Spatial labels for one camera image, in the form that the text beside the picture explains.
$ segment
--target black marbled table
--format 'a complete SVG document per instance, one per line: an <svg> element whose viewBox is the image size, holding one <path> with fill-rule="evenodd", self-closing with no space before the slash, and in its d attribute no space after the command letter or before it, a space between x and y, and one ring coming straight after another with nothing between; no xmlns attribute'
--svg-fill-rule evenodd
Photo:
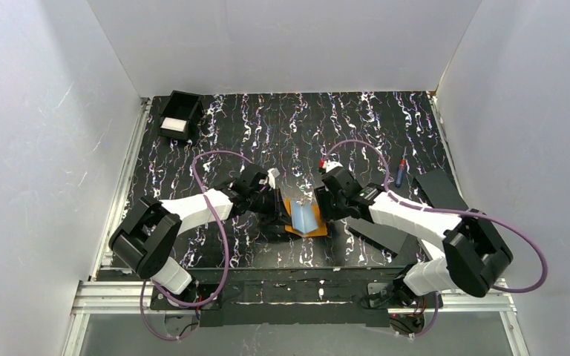
<svg viewBox="0 0 570 356"><path fill-rule="evenodd" d="M200 137L190 145L158 137L155 122L168 97L154 97L131 190L124 213L135 199L150 194L176 199L199 194L191 161L212 150L242 152L263 167L281 172L277 181L283 196L311 201L321 185L318 163L332 145L343 139L361 139L375 145L390 160L392 176L407 146L407 176L395 189L420 200L414 174L445 169L451 175L445 149L423 92L288 93L207 96ZM355 172L362 185L383 180L384 169L370 149L346 145L336 159ZM197 166L206 186L238 171L242 162L233 156L211 156ZM391 266L385 249L354 237L345 221L334 222L326 237L301 238L287 233L266 233L252 214L226 223L231 267L296 268L320 266ZM215 224L180 236L172 257L185 267L221 267L222 240ZM113 259L113 266L121 266Z"/></svg>

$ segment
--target screwdriver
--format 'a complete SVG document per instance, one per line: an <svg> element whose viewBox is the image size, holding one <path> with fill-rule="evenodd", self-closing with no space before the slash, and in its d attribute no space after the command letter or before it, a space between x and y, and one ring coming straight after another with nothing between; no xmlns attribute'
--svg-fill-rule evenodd
<svg viewBox="0 0 570 356"><path fill-rule="evenodd" d="M405 177L405 156L407 155L407 147L403 148L403 157L401 158L401 164L399 165L399 169L396 171L396 180L394 181L394 185L397 188L401 188L401 184L403 184L403 177Z"/></svg>

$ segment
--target gray floor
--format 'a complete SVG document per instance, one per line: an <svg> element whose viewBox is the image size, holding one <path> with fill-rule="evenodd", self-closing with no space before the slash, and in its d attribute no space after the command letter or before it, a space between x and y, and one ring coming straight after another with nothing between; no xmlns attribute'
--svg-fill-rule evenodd
<svg viewBox="0 0 570 356"><path fill-rule="evenodd" d="M162 315L148 317L164 332ZM95 314L81 355L512 355L498 312L441 312L415 340L386 332L360 325L224 326L198 329L178 343L152 336L138 314Z"/></svg>

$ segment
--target orange object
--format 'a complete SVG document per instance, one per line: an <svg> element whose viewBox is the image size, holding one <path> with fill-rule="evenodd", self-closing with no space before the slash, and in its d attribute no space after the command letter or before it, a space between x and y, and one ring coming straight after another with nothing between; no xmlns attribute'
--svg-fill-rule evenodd
<svg viewBox="0 0 570 356"><path fill-rule="evenodd" d="M285 205L285 210L287 210L287 213L289 215L292 214L292 201L289 198L285 198L283 199L283 204ZM311 209L313 210L313 215L315 216L315 221L317 222L318 226L320 226L319 228L315 229L314 231L311 231L308 234L303 234L298 230L295 230L291 225L285 225L285 231L287 232L291 232L292 234L296 234L300 237L318 237L318 236L326 236L329 231L327 230L327 224L322 221L322 219L320 218L320 208L318 207L318 204L312 204L311 205Z"/></svg>

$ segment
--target gray wall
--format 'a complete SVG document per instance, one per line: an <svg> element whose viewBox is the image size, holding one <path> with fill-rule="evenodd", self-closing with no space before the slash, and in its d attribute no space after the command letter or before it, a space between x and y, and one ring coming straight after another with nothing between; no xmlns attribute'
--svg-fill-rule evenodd
<svg viewBox="0 0 570 356"><path fill-rule="evenodd" d="M481 0L88 0L141 96L435 90Z"/></svg>
<svg viewBox="0 0 570 356"><path fill-rule="evenodd" d="M0 355L59 355L140 109L86 0L0 1Z"/></svg>
<svg viewBox="0 0 570 356"><path fill-rule="evenodd" d="M570 355L570 1L484 0L439 89L462 193L514 222L550 262L546 284L517 295L533 355ZM539 261L505 235L505 277L527 286Z"/></svg>

